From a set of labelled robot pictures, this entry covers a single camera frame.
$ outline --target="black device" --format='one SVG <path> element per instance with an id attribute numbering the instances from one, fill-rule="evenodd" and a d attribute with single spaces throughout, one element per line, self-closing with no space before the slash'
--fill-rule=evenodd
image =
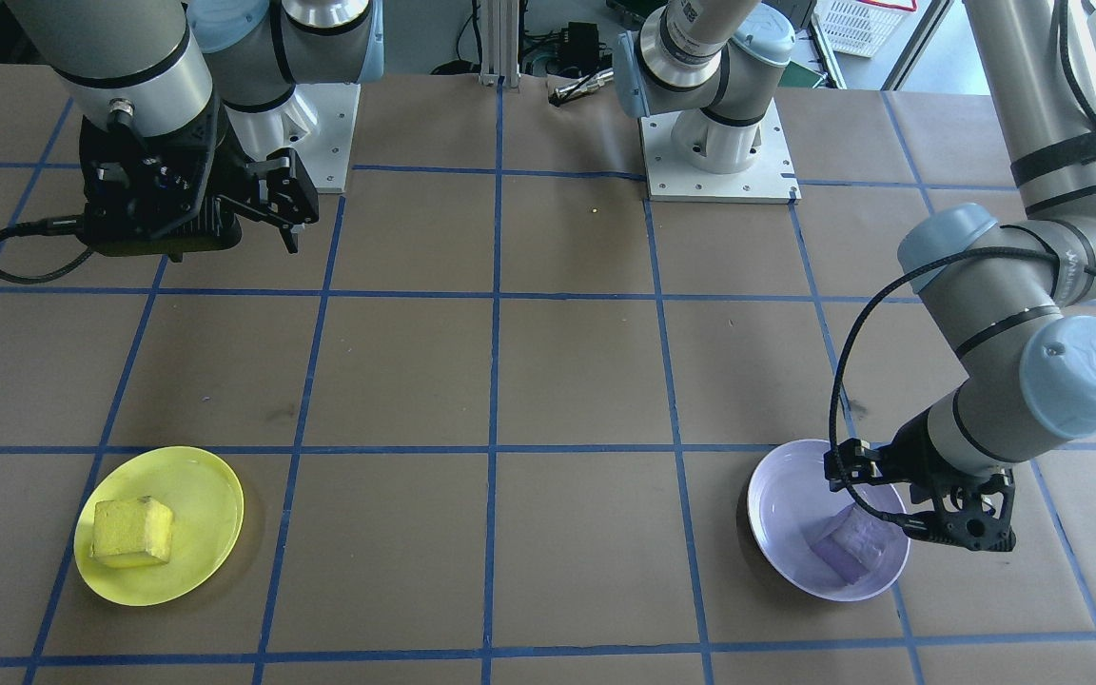
<path id="1" fill-rule="evenodd" d="M 277 227 L 286 250 L 295 253 L 296 226 L 319 220 L 316 184 L 299 153 L 281 148 L 266 160 L 249 159 L 217 94 L 194 121 L 153 138 L 134 128 L 133 105 L 113 101 L 107 128 L 83 118 L 79 161 L 83 213 L 5 228 L 0 243 L 26 235 L 73 235 L 87 251 L 43 276 L 0 270 L 3 281 L 55 281 L 91 253 L 179 262 L 185 252 L 227 250 L 242 238 L 239 217 Z"/>
<path id="2" fill-rule="evenodd" d="M 894 442 L 878 450 L 861 439 L 845 439 L 838 455 L 827 452 L 823 456 L 827 486 L 835 493 L 853 484 L 909 482 L 912 503 L 932 502 L 933 510 L 894 515 L 907 537 L 974 551 L 1013 551 L 1017 545 L 1013 469 L 986 479 L 957 471 L 933 446 L 926 420 L 927 412 L 914 418 L 902 426 Z"/>
<path id="3" fill-rule="evenodd" d="M 559 72 L 578 69 L 578 77 L 590 76 L 600 70 L 600 26 L 593 23 L 569 22 L 561 32 L 557 47 Z"/>

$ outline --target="gray robot arm segment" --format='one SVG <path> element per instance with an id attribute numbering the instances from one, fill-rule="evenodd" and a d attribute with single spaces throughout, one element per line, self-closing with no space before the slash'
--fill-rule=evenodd
<path id="1" fill-rule="evenodd" d="M 11 0 L 19 24 L 53 65 L 80 112 L 101 129 L 109 104 L 134 104 L 140 135 L 171 134 L 196 119 L 213 82 L 175 0 Z"/>
<path id="2" fill-rule="evenodd" d="M 227 107 L 269 112 L 296 83 L 361 83 L 383 76 L 381 0 L 195 3 L 192 31 Z"/>
<path id="3" fill-rule="evenodd" d="M 784 21 L 753 14 L 757 4 L 711 1 L 697 11 L 699 4 L 671 0 L 640 32 L 621 35 L 616 87 L 628 116 L 704 109 L 735 126 L 764 116 L 789 64 L 792 32 L 788 26 L 786 45 L 756 43 L 756 22 Z"/>
<path id="4" fill-rule="evenodd" d="M 878 481 L 911 481 L 913 502 L 932 500 L 931 529 L 909 535 L 1007 551 L 1011 467 L 1096 433 L 1096 317 L 1062 311 L 1096 298 L 1086 273 L 1096 267 L 1096 56 L 1065 1 L 967 0 L 967 11 L 1027 220 L 948 209 L 913 229 L 900 262 L 910 272 L 981 248 L 1052 258 L 970 260 L 914 282 L 968 378 L 876 450 L 874 468 L 856 447 L 840 454 Z M 1065 62 L 1095 112 L 1083 110 Z M 1004 506 L 987 503 L 1002 493 Z"/>

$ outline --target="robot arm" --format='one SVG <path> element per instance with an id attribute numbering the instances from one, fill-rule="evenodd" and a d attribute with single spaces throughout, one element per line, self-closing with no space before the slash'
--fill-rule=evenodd
<path id="1" fill-rule="evenodd" d="M 189 18 L 175 0 L 8 4 L 83 114 L 87 197 L 78 217 L 0 231 L 0 242 L 75 235 L 88 247 L 44 277 L 0 271 L 19 283 L 52 281 L 91 251 L 179 261 L 183 252 L 225 250 L 241 239 L 238 217 L 277 226 L 297 251 L 318 203 L 293 142 L 313 138 L 318 126 L 301 101 L 299 116 L 284 118 L 296 83 L 383 73 L 379 0 L 199 0 Z M 236 116 L 243 141 L 229 121 Z M 299 135 L 284 128 L 292 118 Z"/>
<path id="2" fill-rule="evenodd" d="M 879 450 L 840 447 L 853 482 L 907 481 L 913 503 L 933 503 L 899 522 L 920 540 L 1013 549 L 1011 468 L 1096 433 L 1096 317 L 1062 312 L 1096 298 L 1096 55 L 1066 4 L 967 0 L 1027 220 L 962 205 L 900 247 L 905 272 L 981 248 L 1053 259 L 964 261 L 913 282 L 969 378 Z M 833 455 L 826 476 L 846 486 Z"/>

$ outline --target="black cable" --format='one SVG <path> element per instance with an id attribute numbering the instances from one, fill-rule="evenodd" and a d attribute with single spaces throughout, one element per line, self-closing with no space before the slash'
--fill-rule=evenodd
<path id="1" fill-rule="evenodd" d="M 472 0 L 472 34 L 476 36 L 476 64 L 484 64 L 484 53 L 480 45 L 480 3 Z"/>
<path id="2" fill-rule="evenodd" d="M 586 78 L 581 79 L 581 81 L 574 83 L 573 87 L 570 88 L 570 90 L 568 90 L 564 95 L 561 95 L 560 98 L 549 98 L 548 99 L 549 103 L 552 103 L 552 104 L 557 105 L 558 107 L 560 107 L 564 103 L 569 103 L 569 101 L 571 101 L 571 99 L 575 99 L 573 96 L 574 92 L 578 92 L 579 88 L 582 88 L 583 85 L 586 85 L 586 83 L 590 83 L 590 81 L 591 81 L 592 78 L 595 78 L 596 76 L 600 76 L 601 70 L 603 70 L 603 69 L 596 68 L 595 70 L 593 70 L 593 72 L 591 72 L 590 76 L 587 76 Z"/>
<path id="3" fill-rule="evenodd" d="M 1041 262 L 1058 263 L 1060 259 L 1058 256 L 1051 255 L 1049 252 L 1039 252 L 1035 250 L 1021 250 L 1018 248 L 981 248 L 977 250 L 967 250 L 964 252 L 958 252 L 956 255 L 944 256 L 940 260 L 932 261 L 917 270 L 913 270 L 905 273 L 901 277 L 897 277 L 892 281 L 890 285 L 887 285 L 879 290 L 874 298 L 869 299 L 869 304 L 861 309 L 860 315 L 857 315 L 856 321 L 853 321 L 853 328 L 848 330 L 848 338 L 844 342 L 844 349 L 840 352 L 840 362 L 835 365 L 835 380 L 832 385 L 832 403 L 830 412 L 826 416 L 826 438 L 827 443 L 831 444 L 832 455 L 835 456 L 835 465 L 840 468 L 840 481 L 843 482 L 844 489 L 853 495 L 853 502 L 856 502 L 858 507 L 865 510 L 869 515 L 877 517 L 879 521 L 886 521 L 888 523 L 894 523 L 895 525 L 902 525 L 905 515 L 897 515 L 897 513 L 889 513 L 876 510 L 869 502 L 866 502 L 861 498 L 860 493 L 857 493 L 855 487 L 853 487 L 852 478 L 848 477 L 847 466 L 844 465 L 844 457 L 840 454 L 840 446 L 836 444 L 838 437 L 836 437 L 836 416 L 840 414 L 840 397 L 844 393 L 844 372 L 847 368 L 848 357 L 853 355 L 853 345 L 856 343 L 857 335 L 861 332 L 861 327 L 865 327 L 866 320 L 869 319 L 870 313 L 874 313 L 874 309 L 882 304 L 883 299 L 889 298 L 892 292 L 899 290 L 900 287 L 907 285 L 907 283 L 914 281 L 914 278 L 925 276 L 926 273 L 936 271 L 943 267 L 948 267 L 948 265 L 966 260 L 978 260 L 984 259 L 984 256 L 1003 256 L 1004 259 L 1013 260 L 1036 260 Z"/>
<path id="4" fill-rule="evenodd" d="M 11 238 L 23 238 L 27 235 L 73 235 L 78 226 L 76 217 L 60 217 L 56 218 L 56 220 L 21 222 L 21 225 L 11 226 L 0 230 L 0 246 Z M 70 261 L 69 264 L 66 264 L 64 267 L 56 271 L 39 274 L 39 276 L 18 276 L 18 274 L 4 272 L 0 269 L 0 278 L 9 283 L 18 283 L 18 285 L 42 285 L 42 283 L 57 281 L 58 277 L 66 276 L 66 274 L 77 270 L 79 265 L 82 265 L 83 262 L 88 261 L 88 256 L 91 255 L 91 248 L 87 248 L 81 255 L 75 256 L 75 260 Z"/>
<path id="5" fill-rule="evenodd" d="M 548 45 L 558 45 L 564 42 L 566 42 L 564 36 L 560 34 L 548 35 L 547 38 L 537 39 L 537 42 L 532 43 L 529 47 L 524 47 L 523 57 L 526 57 L 527 55 L 530 55 L 532 53 L 539 50 L 540 47 L 548 47 Z"/>
<path id="6" fill-rule="evenodd" d="M 1060 66 L 1064 72 L 1064 81 L 1069 82 L 1069 90 L 1073 91 L 1073 96 L 1077 100 L 1085 118 L 1091 121 L 1093 128 L 1096 128 L 1096 110 L 1085 96 L 1085 92 L 1077 81 L 1077 72 L 1073 70 L 1073 61 L 1070 54 L 1069 19 L 1071 5 L 1069 0 L 1057 0 L 1057 30 L 1060 33 Z"/>
<path id="7" fill-rule="evenodd" d="M 463 58 L 465 58 L 459 53 L 459 42 L 465 37 L 465 31 L 468 31 L 469 23 L 473 23 L 476 21 L 479 21 L 479 14 L 478 14 L 478 12 L 479 12 L 479 8 L 478 8 L 478 5 L 476 5 L 476 3 L 473 1 L 471 16 L 465 19 L 465 23 L 463 23 L 459 26 L 459 33 L 456 35 L 456 58 L 457 58 L 457 60 L 463 60 Z M 478 53 L 478 57 L 476 57 L 476 61 L 480 60 L 479 55 L 480 55 L 480 53 Z"/>

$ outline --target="blue tape grid line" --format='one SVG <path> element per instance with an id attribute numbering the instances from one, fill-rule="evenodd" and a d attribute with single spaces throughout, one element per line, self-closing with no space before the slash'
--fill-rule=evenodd
<path id="1" fill-rule="evenodd" d="M 936 635 L 916 638 L 921 647 L 952 646 L 1040 646 L 1041 643 L 1096 642 L 1096 632 L 1011 632 L 978 635 Z M 712 642 L 712 653 L 783 653 L 834 650 L 889 650 L 905 647 L 903 638 L 835 638 L 834 640 L 795 640 L 779 642 Z M 170 664 L 258 664 L 258 663 L 357 663 L 427 662 L 427 660 L 493 660 L 540 658 L 596 658 L 596 655 L 698 654 L 705 647 L 697 642 L 672 646 L 526 646 L 493 647 L 492 650 L 362 650 L 340 652 L 235 652 L 170 654 L 87 654 L 47 655 L 41 667 L 94 666 L 170 666 Z M 0 658 L 0 667 L 26 667 L 32 658 Z"/>
<path id="2" fill-rule="evenodd" d="M 82 165 L 72 162 L 44 162 L 42 164 L 27 162 L 0 162 L 0 170 L 30 170 L 41 168 L 43 170 L 79 170 Z"/>
<path id="3" fill-rule="evenodd" d="M 684 443 L 684 452 L 770 452 L 778 445 L 770 444 L 701 444 Z M 161 445 L 109 445 L 104 455 L 139 455 L 155 450 Z M 290 455 L 286 445 L 206 445 L 206 450 L 222 455 Z M 633 443 L 605 445 L 495 445 L 499 454 L 518 455 L 575 455 L 601 454 L 601 452 L 674 452 L 674 444 Z M 1096 452 L 1096 443 L 1069 443 L 1057 447 L 1065 452 Z M 4 445 L 0 455 L 95 455 L 99 447 L 91 446 L 46 446 Z M 483 455 L 488 445 L 305 445 L 304 455 Z"/>
<path id="4" fill-rule="evenodd" d="M 270 591 L 265 596 L 264 615 L 261 619 L 261 638 L 256 642 L 256 667 L 252 671 L 253 685 L 264 681 L 264 654 L 270 650 L 270 637 L 273 633 L 273 616 L 277 610 L 277 591 L 282 586 L 282 569 L 286 559 L 286 539 L 290 535 L 290 517 L 295 507 L 295 489 L 299 481 L 299 461 L 304 454 L 304 435 L 307 429 L 307 415 L 312 403 L 313 386 L 316 386 L 316 365 L 319 363 L 319 349 L 323 338 L 323 321 L 328 318 L 329 287 L 332 285 L 332 272 L 338 260 L 341 246 L 341 231 L 344 222 L 344 205 L 346 198 L 338 199 L 335 205 L 335 222 L 332 226 L 332 242 L 328 251 L 328 263 L 323 265 L 323 286 L 319 311 L 316 315 L 316 331 L 312 333 L 312 349 L 308 354 L 307 374 L 304 377 L 304 396 L 299 403 L 299 421 L 295 425 L 295 444 L 290 455 L 290 471 L 286 473 L 286 491 L 282 504 L 282 523 L 277 526 L 277 549 L 273 555 L 273 571 L 270 573 Z"/>
<path id="5" fill-rule="evenodd" d="M 88 285 L 0 285 L 0 292 L 26 295 L 147 295 L 149 287 L 88 286 Z M 319 298 L 322 290 L 283 289 L 283 287 L 160 287 L 160 295 L 235 296 L 235 298 Z M 404 298 L 404 299 L 491 299 L 489 290 L 354 290 L 330 289 L 330 298 Z M 500 292 L 501 299 L 643 299 L 654 300 L 652 292 Z M 664 292 L 667 302 L 812 302 L 823 304 L 869 302 L 865 295 L 752 295 L 742 292 Z M 886 305 L 918 305 L 913 296 L 891 296 Z M 1096 299 L 1080 302 L 1081 307 L 1096 307 Z"/>
<path id="6" fill-rule="evenodd" d="M 921 172 L 916 165 L 916 160 L 912 156 L 911 148 L 909 148 L 907 139 L 904 138 L 904 130 L 900 128 L 899 118 L 895 116 L 895 109 L 891 105 L 891 98 L 887 95 L 887 91 L 882 91 L 882 103 L 887 107 L 887 117 L 890 119 L 891 128 L 895 130 L 895 136 L 899 139 L 899 145 L 904 151 L 904 158 L 907 160 L 907 168 L 912 172 L 912 178 L 916 179 L 918 190 L 921 191 L 921 197 L 925 199 L 925 208 L 929 214 L 934 213 L 933 201 L 929 198 L 929 192 L 927 187 L 921 181 Z M 852 413 L 847 412 L 848 430 L 856 434 L 856 425 L 853 420 Z M 925 685 L 925 669 L 921 666 L 920 652 L 916 650 L 916 638 L 912 635 L 912 621 L 907 613 L 907 603 L 904 602 L 904 591 L 899 587 L 897 583 L 890 590 L 891 594 L 895 598 L 895 608 L 899 610 L 899 624 L 904 632 L 904 641 L 907 642 L 907 658 L 912 663 L 912 673 L 916 676 L 916 685 Z"/>
<path id="7" fill-rule="evenodd" d="M 704 590 L 700 586 L 700 564 L 696 559 L 696 533 L 692 526 L 692 500 L 688 495 L 687 464 L 683 459 L 683 434 L 680 429 L 680 409 L 674 395 L 674 366 L 671 364 L 671 343 L 667 336 L 666 302 L 662 299 L 662 276 L 658 262 L 658 239 L 653 232 L 653 213 L 649 199 L 643 199 L 646 235 L 649 239 L 649 264 L 653 276 L 653 295 L 658 308 L 658 334 L 662 347 L 662 372 L 665 374 L 666 407 L 671 416 L 671 442 L 674 447 L 674 476 L 680 488 L 680 511 L 683 515 L 683 541 L 688 552 L 688 575 L 692 580 L 692 602 L 696 607 L 696 636 L 700 640 L 700 663 L 705 685 L 712 685 L 712 655 L 709 652 L 709 620 L 704 610 Z"/>
<path id="8" fill-rule="evenodd" d="M 493 680 L 493 576 L 496 564 L 496 409 L 501 369 L 501 178 L 505 142 L 505 77 L 496 81 L 496 144 L 493 155 L 493 315 L 490 324 L 490 372 L 488 373 L 488 446 L 484 479 L 484 594 L 481 620 L 483 659 L 479 667 L 481 685 Z"/>
<path id="9" fill-rule="evenodd" d="M 69 537 L 66 538 L 66 547 L 61 552 L 61 562 L 57 567 L 57 575 L 54 578 L 53 589 L 49 590 L 48 604 L 45 606 L 45 615 L 39 620 L 39 629 L 36 631 L 36 641 L 33 643 L 32 659 L 27 663 L 23 685 L 32 685 L 36 676 L 36 667 L 39 667 L 45 643 L 48 641 L 49 629 L 53 628 L 54 617 L 57 615 L 58 602 L 61 601 L 61 589 L 66 585 L 66 578 L 69 576 L 70 563 L 75 558 L 75 529 L 78 526 L 79 512 L 83 511 L 92 491 L 95 490 L 96 476 L 100 467 L 104 463 L 105 447 L 112 436 L 113 425 L 117 423 L 117 414 L 121 411 L 121 401 L 126 396 L 126 387 L 129 386 L 129 377 L 134 374 L 134 363 L 138 359 L 138 351 L 142 345 L 142 336 L 147 333 L 147 324 L 151 320 L 151 312 L 155 309 L 155 300 L 158 298 L 158 289 L 163 281 L 163 273 L 167 269 L 167 256 L 161 256 L 158 267 L 155 270 L 155 277 L 151 282 L 151 292 L 147 297 L 147 304 L 142 307 L 142 313 L 138 319 L 138 328 L 134 331 L 134 341 L 129 345 L 129 354 L 126 355 L 125 368 L 122 368 L 121 378 L 117 380 L 117 390 L 112 396 L 112 403 L 109 407 L 109 415 L 104 420 L 104 430 L 100 434 L 100 445 L 96 446 L 95 457 L 91 460 L 91 468 L 88 469 L 87 480 L 83 482 L 83 493 L 79 495 L 79 506 L 76 510 L 75 523 L 70 525 Z"/>
<path id="10" fill-rule="evenodd" d="M 916 179 L 916 186 L 921 191 L 921 196 L 925 199 L 925 207 L 932 214 L 934 213 L 933 201 L 929 198 L 929 194 L 927 194 L 925 182 L 921 181 L 921 170 L 916 165 L 916 157 L 912 156 L 912 150 L 907 145 L 907 139 L 904 138 L 904 129 L 900 128 L 899 117 L 895 116 L 895 107 L 894 105 L 891 105 L 891 96 L 887 95 L 886 90 L 880 91 L 880 94 L 882 94 L 882 104 L 886 104 L 887 107 L 887 118 L 890 119 L 890 126 L 892 129 L 895 129 L 895 136 L 899 138 L 899 145 L 902 150 L 904 150 L 904 159 L 907 160 L 907 169 L 912 170 L 912 178 Z"/>
<path id="11" fill-rule="evenodd" d="M 1030 460 L 1030 469 L 1035 472 L 1035 480 L 1039 482 L 1039 493 L 1042 494 L 1042 503 L 1047 504 L 1048 513 L 1051 515 L 1051 523 L 1057 526 L 1060 546 L 1063 547 L 1064 556 L 1069 559 L 1069 566 L 1071 566 L 1073 575 L 1077 578 L 1080 593 L 1082 593 L 1082 597 L 1085 600 L 1085 608 L 1088 609 L 1088 616 L 1091 616 L 1093 628 L 1096 631 L 1096 602 L 1093 601 L 1093 593 L 1088 590 L 1085 573 L 1082 571 L 1082 567 L 1080 567 L 1077 552 L 1073 550 L 1073 546 L 1071 546 L 1071 541 L 1069 540 L 1069 533 L 1064 532 L 1064 524 L 1060 520 L 1060 512 L 1057 511 L 1057 503 L 1051 498 L 1048 481 L 1042 477 L 1042 468 L 1039 466 L 1038 459 Z"/>
<path id="12" fill-rule="evenodd" d="M 835 343 L 832 340 L 832 333 L 830 327 L 826 324 L 826 315 L 823 311 L 823 300 L 819 297 L 819 283 L 814 281 L 814 270 L 813 264 L 810 261 L 810 252 L 806 250 L 806 238 L 803 230 L 801 230 L 801 218 L 797 214 L 797 205 L 789 204 L 789 220 L 792 221 L 792 230 L 795 230 L 795 236 L 797 238 L 797 252 L 801 256 L 801 265 L 803 265 L 806 272 L 806 283 L 810 287 L 810 295 L 814 305 L 814 316 L 819 318 L 819 331 L 823 335 L 823 346 L 826 350 L 826 359 L 831 365 L 832 373 L 835 373 L 836 365 L 840 363 L 840 355 L 835 352 Z M 844 424 L 847 426 L 849 435 L 856 435 L 856 421 L 853 418 L 852 402 L 848 402 L 847 391 L 840 391 L 840 409 L 844 414 Z M 916 651 L 916 642 L 914 642 L 912 637 L 911 619 L 907 616 L 907 606 L 904 603 L 904 594 L 901 593 L 899 584 L 891 586 L 891 595 L 895 602 L 895 610 L 899 615 L 900 630 L 904 633 L 904 647 L 907 647 L 907 658 L 912 667 L 913 680 L 916 681 L 916 685 L 925 685 L 925 673 L 921 669 L 920 655 Z"/>
<path id="13" fill-rule="evenodd" d="M 538 175 L 547 178 L 621 178 L 625 181 L 644 182 L 644 174 L 620 172 L 620 170 L 596 170 L 595 172 L 561 172 L 561 170 L 504 170 L 501 160 L 492 169 L 482 168 L 419 168 L 399 164 L 353 164 L 353 170 L 377 170 L 392 173 L 461 173 L 482 175 Z"/>
<path id="14" fill-rule="evenodd" d="M 61 107 L 61 114 L 58 114 L 57 123 L 54 125 L 54 130 L 48 135 L 48 142 L 45 142 L 44 150 L 39 152 L 39 159 L 32 164 L 32 174 L 27 178 L 27 184 L 23 190 L 23 194 L 19 196 L 19 202 L 16 203 L 16 207 L 14 207 L 14 212 L 11 213 L 10 222 L 12 222 L 12 225 L 13 222 L 19 222 L 19 215 L 23 212 L 23 208 L 26 207 L 27 198 L 32 196 L 32 191 L 36 187 L 36 179 L 39 178 L 39 173 L 42 172 L 45 161 L 48 159 L 49 152 L 54 151 L 54 145 L 57 142 L 57 135 L 61 133 L 61 126 L 65 125 L 66 117 L 69 116 L 70 109 L 72 109 L 73 105 L 75 100 L 66 100 L 66 105 L 65 107 Z"/>

